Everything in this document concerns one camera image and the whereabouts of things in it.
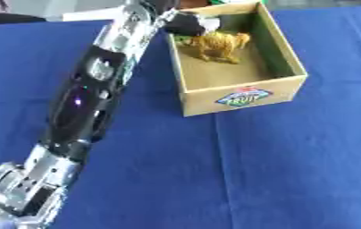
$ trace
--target plastic animal figure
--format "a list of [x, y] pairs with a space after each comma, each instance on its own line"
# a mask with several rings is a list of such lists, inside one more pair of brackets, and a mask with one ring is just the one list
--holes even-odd
[[229, 61], [232, 64], [238, 64], [239, 59], [233, 55], [236, 48], [244, 48], [250, 40], [247, 33], [238, 33], [231, 35], [221, 32], [210, 32], [203, 36], [193, 37], [190, 44], [198, 48], [199, 57], [209, 61], [210, 57], [206, 51], [212, 50], [219, 52], [219, 57]]

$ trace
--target toy lion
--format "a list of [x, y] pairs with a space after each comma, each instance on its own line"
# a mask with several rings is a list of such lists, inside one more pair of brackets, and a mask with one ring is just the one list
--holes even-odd
[[229, 61], [232, 64], [238, 64], [239, 59], [233, 55], [236, 48], [244, 48], [250, 40], [247, 33], [238, 33], [231, 35], [221, 32], [210, 32], [203, 36], [193, 37], [190, 44], [198, 48], [199, 57], [209, 61], [210, 57], [206, 51], [212, 50], [219, 52], [219, 57]]

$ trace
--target white wall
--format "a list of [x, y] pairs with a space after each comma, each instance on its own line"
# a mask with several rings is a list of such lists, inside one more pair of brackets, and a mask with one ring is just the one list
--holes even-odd
[[59, 16], [63, 13], [115, 7], [125, 0], [5, 0], [10, 13]]

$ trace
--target cardboard tray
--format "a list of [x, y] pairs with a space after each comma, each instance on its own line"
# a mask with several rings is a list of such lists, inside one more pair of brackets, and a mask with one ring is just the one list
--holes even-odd
[[259, 1], [188, 9], [219, 16], [219, 31], [247, 32], [250, 42], [237, 50], [240, 64], [206, 62], [195, 47], [179, 46], [169, 35], [172, 62], [185, 116], [291, 101], [306, 70], [271, 14]]

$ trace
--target blue tablecloth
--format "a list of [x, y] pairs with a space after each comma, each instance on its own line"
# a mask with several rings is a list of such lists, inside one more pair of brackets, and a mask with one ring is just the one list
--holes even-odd
[[[53, 228], [361, 229], [361, 7], [274, 15], [310, 73], [292, 103], [183, 118], [159, 34]], [[0, 163], [102, 24], [0, 26]]]

